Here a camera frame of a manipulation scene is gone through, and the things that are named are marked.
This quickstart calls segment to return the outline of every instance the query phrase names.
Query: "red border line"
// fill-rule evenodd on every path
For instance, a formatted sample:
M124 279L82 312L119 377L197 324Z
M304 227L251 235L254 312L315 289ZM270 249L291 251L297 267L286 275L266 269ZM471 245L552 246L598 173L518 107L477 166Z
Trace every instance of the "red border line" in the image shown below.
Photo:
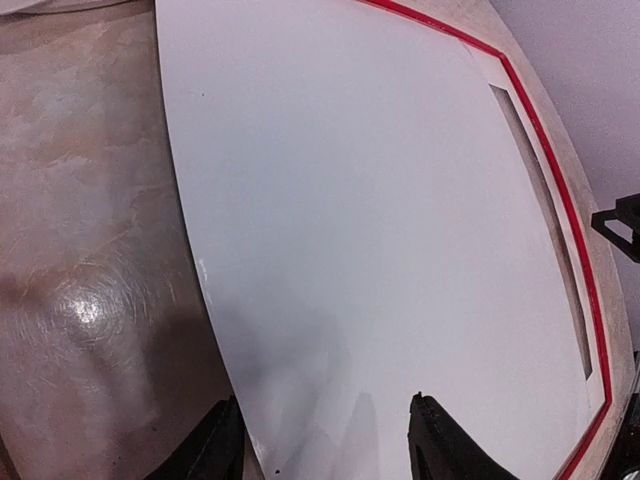
M385 9L391 13L402 15L410 20L414 20L418 23L426 25L435 30L439 30L447 35L451 35L462 40L467 45L471 45L489 55L497 57L500 59L502 66L507 72L511 83L515 87L516 92L518 93L518 97L520 101L524 105L524 109L533 124L533 127L538 135L540 143L542 144L542 148L544 149L544 153L547 156L547 160L551 167L551 171L553 173L553 178L558 186L558 191L560 192L560 197L562 198L562 204L567 213L567 217L569 218L569 224L571 225L571 233L573 234L573 239L578 248L578 255L580 257L580 265L582 267L582 273L585 278L585 282L587 284L587 293L589 295L589 303L591 306L591 313L593 315L593 323L595 327L596 334L596 345L598 349L598 358L600 360L600 370L602 372L602 382L604 385L604 396L605 401L596 417L589 425L589 428L580 439L578 446L572 452L562 470L556 476L557 480L567 480L571 477L576 467L580 463L580 461L584 458L591 442L593 441L598 429L602 425L609 409L611 408L611 404L613 402L613 391L611 387L611 371L609 370L609 354L607 352L607 342L604 331L604 324L602 321L602 311L600 310L600 302L598 300L598 290L596 288L596 282L593 275L593 269L591 267L591 261L589 259L589 252L587 250L587 244L584 239L584 235L580 228L580 221L578 219L578 214L576 212L575 206L573 205L573 201L571 200L571 194L569 192L569 188L567 187L567 182L564 179L562 174L562 170L560 168L560 164L558 163L558 159L556 158L553 149L551 148L551 142L549 142L549 138L542 127L542 122L538 117L538 114L533 107L533 103L529 99L527 92L524 88L524 85L518 78L518 75L513 68L513 65L509 61L509 58L500 50L491 45L478 40L477 38L469 35L468 33L463 32L451 25L447 25L440 20L436 20L433 17L425 15L423 13L417 12L409 7L405 7L403 5L399 5L392 0L359 0L362 3L373 5L376 7L380 7Z

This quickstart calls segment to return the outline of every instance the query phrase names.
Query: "glossy surface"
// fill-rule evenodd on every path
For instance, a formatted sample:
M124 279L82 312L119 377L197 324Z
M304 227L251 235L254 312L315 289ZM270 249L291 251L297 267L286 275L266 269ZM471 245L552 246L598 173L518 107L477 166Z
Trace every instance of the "glossy surface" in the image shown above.
M151 8L0 25L0 433L24 480L142 478L230 394Z
M595 203L569 137L531 65L489 3L406 3L477 34L511 57L548 129L582 222L588 225ZM228 388L208 327L200 326L202 304L185 251L175 193L153 193L172 191L174 181L155 58L148 1L84 13L0 19L0 272L3 285L12 286L0 300L0 434L24 479L140 478L138 473L159 464L215 403L216 392ZM78 166L73 167L73 155L65 157L68 152L92 159L80 169L84 186L78 175L69 175ZM148 165L132 170L137 163ZM129 173L121 172L123 168ZM147 190L145 196L138 190L138 172L149 178L156 169L157 178L147 183L167 185ZM23 172L20 183L13 185L9 179L19 172ZM47 193L52 190L57 192L54 197ZM137 211L130 201L136 192L141 194ZM123 218L122 229L114 228L114 222L122 225ZM127 220L135 226L129 228ZM119 231L125 234L119 237ZM621 418L633 368L626 312L609 247L589 233L588 245L604 304L618 400L576 472L575 478L581 480L597 476ZM134 284L144 280L150 286L122 290L131 294L127 305L135 305L136 311L147 305L147 315L138 315L134 327L123 329L120 336L110 328L93 330L112 332L96 342L107 352L105 368L92 366L95 357L88 353L95 351L92 342L70 348L62 328L31 335L30 343L17 336L27 326L28 331L36 330L34 321L42 324L53 318L49 306L27 307L20 301L25 286L39 283L46 287L39 289L44 298L56 298L55 285L76 278L74 266L89 257L97 267L93 273L91 265L81 267L85 282L126 273L126 265L133 265L132 270L140 273ZM167 277L162 273L166 270L156 265L165 261L182 273ZM101 277L100 271L111 273ZM42 279L47 272L51 283ZM167 278L174 283L167 285ZM71 288L78 289L74 281ZM166 325L163 312L171 310L167 303L173 302L172 288L178 310L193 312L193 333L186 335L193 340L171 333L184 329L161 327ZM148 307L154 298L160 298L157 309ZM76 318L75 324L82 322ZM160 337L154 335L156 330L170 332L159 342L168 347L148 348L158 343L153 340ZM47 331L53 331L51 339L46 338ZM129 357L135 363L127 361ZM152 369L153 375L147 365L155 362L146 360L151 358L162 360L160 368ZM110 384L119 388L108 386L105 371L113 380ZM139 393L149 392L150 383L161 386L157 398ZM144 420L145 412L157 418L155 425ZM259 476L255 462L249 467Z

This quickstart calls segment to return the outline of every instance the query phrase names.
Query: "white panel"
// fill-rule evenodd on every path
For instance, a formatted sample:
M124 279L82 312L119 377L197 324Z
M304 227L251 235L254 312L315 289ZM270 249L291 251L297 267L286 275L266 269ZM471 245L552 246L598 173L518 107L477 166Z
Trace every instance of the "white panel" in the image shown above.
M187 230L267 478L411 478L418 391L516 476L552 478L593 412L468 52L345 0L163 1L158 23Z

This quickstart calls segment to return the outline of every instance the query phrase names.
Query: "rectangular cutout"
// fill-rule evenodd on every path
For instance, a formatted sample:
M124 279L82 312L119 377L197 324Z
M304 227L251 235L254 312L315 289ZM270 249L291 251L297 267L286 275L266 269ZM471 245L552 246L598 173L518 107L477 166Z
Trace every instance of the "rectangular cutout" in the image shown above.
M562 227L558 214L553 205L553 198L551 192L542 173L540 167L540 161L536 156L536 153L531 145L531 141L527 135L527 132L520 120L520 116L516 111L516 107L513 104L509 93L503 88L490 85L493 94L500 105L500 109L504 113L504 117L507 120L509 129L513 134L513 138L516 141L522 161L527 169L533 190L540 201L540 207L544 215L545 221L549 228L549 235L551 236L551 242L553 243L556 256L558 258L558 265L562 274L562 279L567 292L567 299L569 300L569 306L571 308L571 316L573 317L573 325L576 331L576 337L578 340L578 347L580 349L580 357L582 358L582 366L584 369L585 378L588 379L593 373L593 363L591 361L591 355L589 353L589 338L587 336L587 325L582 309L582 303L580 302L580 296L578 293L578 285L576 278L571 268L571 259L569 257L569 251L567 249L567 243L564 235L562 234Z

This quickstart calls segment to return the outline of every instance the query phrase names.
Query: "black clamp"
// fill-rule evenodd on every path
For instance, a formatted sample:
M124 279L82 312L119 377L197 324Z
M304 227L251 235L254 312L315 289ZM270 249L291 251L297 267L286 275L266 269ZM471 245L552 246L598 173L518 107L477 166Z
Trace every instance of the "black clamp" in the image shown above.
M632 231L631 242L607 227L607 222L617 220ZM640 263L640 194L616 200L616 208L594 213L591 227L635 263Z

